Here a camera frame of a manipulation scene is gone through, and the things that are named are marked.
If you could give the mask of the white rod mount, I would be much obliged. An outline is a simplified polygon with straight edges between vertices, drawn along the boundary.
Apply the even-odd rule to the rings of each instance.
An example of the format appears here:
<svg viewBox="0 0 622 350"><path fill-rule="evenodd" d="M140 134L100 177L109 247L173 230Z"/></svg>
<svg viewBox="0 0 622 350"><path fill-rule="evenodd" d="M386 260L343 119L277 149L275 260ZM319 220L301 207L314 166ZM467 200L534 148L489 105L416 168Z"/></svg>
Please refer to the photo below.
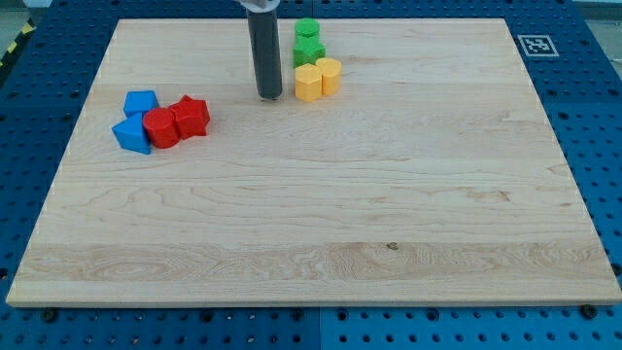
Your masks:
<svg viewBox="0 0 622 350"><path fill-rule="evenodd" d="M272 12L278 8L281 0L236 0L250 12Z"/></svg>

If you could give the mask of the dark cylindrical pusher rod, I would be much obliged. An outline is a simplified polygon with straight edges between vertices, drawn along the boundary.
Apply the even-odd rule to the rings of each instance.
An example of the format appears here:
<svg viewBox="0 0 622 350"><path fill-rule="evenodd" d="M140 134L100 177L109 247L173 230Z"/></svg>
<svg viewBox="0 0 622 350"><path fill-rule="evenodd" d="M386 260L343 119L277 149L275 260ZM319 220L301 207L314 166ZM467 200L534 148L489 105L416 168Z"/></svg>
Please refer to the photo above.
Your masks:
<svg viewBox="0 0 622 350"><path fill-rule="evenodd" d="M247 20L258 95L278 99L283 85L277 13L247 11Z"/></svg>

